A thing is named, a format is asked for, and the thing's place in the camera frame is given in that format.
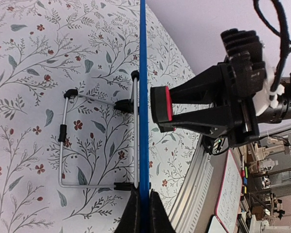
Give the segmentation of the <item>small blue-framed whiteboard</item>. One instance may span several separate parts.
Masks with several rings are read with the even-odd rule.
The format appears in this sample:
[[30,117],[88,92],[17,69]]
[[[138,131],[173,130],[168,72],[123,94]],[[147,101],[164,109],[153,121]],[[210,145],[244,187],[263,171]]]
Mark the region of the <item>small blue-framed whiteboard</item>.
[[147,103],[146,2],[140,1],[139,61],[139,192],[141,198],[141,232],[149,232],[149,152]]

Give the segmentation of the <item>red whiteboard eraser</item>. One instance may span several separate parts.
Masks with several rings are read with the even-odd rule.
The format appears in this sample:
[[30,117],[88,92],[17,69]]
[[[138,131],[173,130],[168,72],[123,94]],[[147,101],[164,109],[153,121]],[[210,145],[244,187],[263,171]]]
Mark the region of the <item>red whiteboard eraser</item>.
[[150,89],[150,105],[152,120],[159,127],[161,133],[173,132],[174,127],[168,124],[173,117],[173,89],[168,86],[152,87]]

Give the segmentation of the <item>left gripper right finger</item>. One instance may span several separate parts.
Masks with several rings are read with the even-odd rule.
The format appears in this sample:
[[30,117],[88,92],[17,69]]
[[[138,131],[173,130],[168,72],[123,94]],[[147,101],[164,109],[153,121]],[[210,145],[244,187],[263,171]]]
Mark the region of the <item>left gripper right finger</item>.
[[151,190],[149,199],[149,232],[174,233],[159,193]]

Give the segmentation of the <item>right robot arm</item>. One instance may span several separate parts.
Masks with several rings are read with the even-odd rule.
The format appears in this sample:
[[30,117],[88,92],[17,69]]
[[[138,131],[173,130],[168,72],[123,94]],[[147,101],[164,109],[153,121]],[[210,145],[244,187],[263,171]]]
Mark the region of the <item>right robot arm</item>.
[[291,39],[283,5],[274,0],[279,29],[272,28],[259,7],[254,9],[280,38],[276,67],[271,67],[255,31],[230,29],[221,33],[226,50],[223,62],[211,66],[187,82],[169,88],[150,89],[152,120],[162,133],[176,128],[209,138],[226,138],[231,148],[259,139],[259,124],[291,119],[291,73],[282,78]]

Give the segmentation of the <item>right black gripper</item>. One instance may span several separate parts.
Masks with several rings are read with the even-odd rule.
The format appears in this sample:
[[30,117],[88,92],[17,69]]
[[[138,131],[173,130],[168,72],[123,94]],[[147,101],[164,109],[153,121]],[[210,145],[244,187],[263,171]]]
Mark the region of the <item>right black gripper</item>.
[[250,71],[218,63],[187,82],[170,89],[172,103],[213,104],[208,109],[174,115],[167,125],[212,138],[227,138],[230,147],[257,139],[259,130],[248,89]]

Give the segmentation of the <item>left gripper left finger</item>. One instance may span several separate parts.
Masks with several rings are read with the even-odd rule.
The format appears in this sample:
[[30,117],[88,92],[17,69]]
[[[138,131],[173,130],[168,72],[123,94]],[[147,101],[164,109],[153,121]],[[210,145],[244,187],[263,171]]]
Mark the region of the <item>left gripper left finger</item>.
[[117,233],[139,233],[140,232],[141,201],[139,190],[133,188],[128,203],[124,209],[121,220],[116,228]]

